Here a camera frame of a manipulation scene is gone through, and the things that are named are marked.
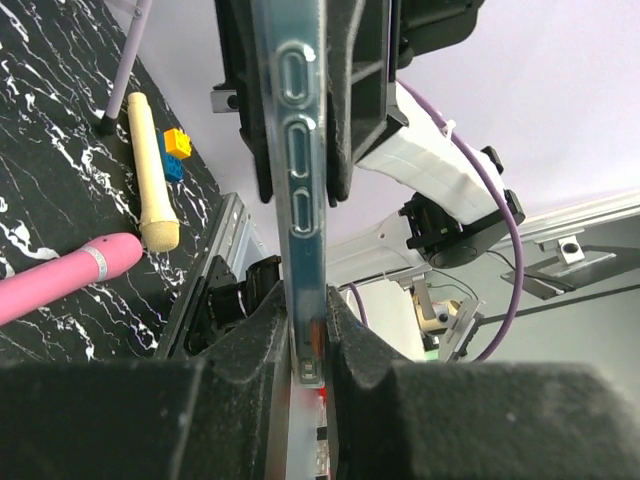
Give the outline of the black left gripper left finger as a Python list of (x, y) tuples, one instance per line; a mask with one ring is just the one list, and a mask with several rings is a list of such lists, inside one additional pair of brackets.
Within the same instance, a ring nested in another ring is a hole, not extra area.
[(289, 339), (284, 288), (185, 360), (5, 363), (5, 479), (281, 479)]

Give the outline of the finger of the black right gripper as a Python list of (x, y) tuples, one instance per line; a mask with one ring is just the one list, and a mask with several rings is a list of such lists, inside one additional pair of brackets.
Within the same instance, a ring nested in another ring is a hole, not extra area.
[(356, 163), (387, 126), (389, 1), (327, 3), (327, 195), (348, 199)]
[(273, 186), (251, 2), (215, 1), (215, 8), (225, 75), (218, 88), (235, 92), (240, 135), (253, 155), (259, 198), (268, 203)]

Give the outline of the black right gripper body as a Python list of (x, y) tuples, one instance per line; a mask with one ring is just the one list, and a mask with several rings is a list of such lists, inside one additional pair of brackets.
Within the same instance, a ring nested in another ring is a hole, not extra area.
[(484, 0), (391, 2), (389, 79), (418, 56), (466, 40), (476, 27)]

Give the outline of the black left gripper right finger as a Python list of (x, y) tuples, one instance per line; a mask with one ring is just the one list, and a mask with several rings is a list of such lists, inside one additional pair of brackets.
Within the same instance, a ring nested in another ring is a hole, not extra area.
[(635, 479), (639, 422), (594, 369), (414, 362), (328, 292), (335, 479)]

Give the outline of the phone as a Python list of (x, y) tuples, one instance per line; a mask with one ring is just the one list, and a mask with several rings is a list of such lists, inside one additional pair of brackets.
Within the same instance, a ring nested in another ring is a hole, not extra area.
[(326, 261), (326, 8), (254, 1), (256, 55), (275, 196), (291, 366), (324, 384)]

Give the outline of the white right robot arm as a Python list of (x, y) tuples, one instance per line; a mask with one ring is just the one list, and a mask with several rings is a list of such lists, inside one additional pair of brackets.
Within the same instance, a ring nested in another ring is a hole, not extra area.
[(329, 1), (327, 196), (345, 201), (356, 169), (412, 191), (380, 224), (330, 248), (329, 280), (345, 285), (429, 265), (457, 268), (492, 248), (524, 212), (491, 147), (460, 148), (453, 127), (397, 77), (420, 55), (467, 39), (477, 1)]

